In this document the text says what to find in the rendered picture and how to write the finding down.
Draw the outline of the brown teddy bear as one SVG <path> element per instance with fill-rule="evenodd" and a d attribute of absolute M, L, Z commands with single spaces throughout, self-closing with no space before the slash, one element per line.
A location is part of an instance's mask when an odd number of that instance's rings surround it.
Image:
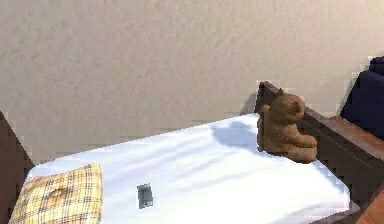
<path fill-rule="evenodd" d="M 317 157 L 317 140 L 302 134 L 297 122 L 305 114 L 305 102 L 297 95 L 277 91 L 270 104 L 264 104 L 257 122 L 258 151 L 308 164 Z"/>

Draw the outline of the yellow plaid pillow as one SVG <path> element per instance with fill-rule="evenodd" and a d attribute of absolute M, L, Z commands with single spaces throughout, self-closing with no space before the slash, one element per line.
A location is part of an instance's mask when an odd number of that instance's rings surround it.
<path fill-rule="evenodd" d="M 101 224 L 103 179 L 98 163 L 34 176 L 22 187 L 8 224 Z"/>

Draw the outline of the white bed with dark frame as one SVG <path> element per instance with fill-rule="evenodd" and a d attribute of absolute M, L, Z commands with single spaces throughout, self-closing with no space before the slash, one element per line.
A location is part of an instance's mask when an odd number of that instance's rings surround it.
<path fill-rule="evenodd" d="M 34 164 L 15 137 L 0 156 L 0 222 L 34 176 L 98 163 L 101 224 L 384 224 L 384 145 L 362 147 L 348 127 L 305 106 L 297 122 L 317 142 L 303 164 L 258 151 L 259 110 L 277 91 L 261 83 L 253 113 Z M 139 208 L 139 185 L 153 205 Z"/>

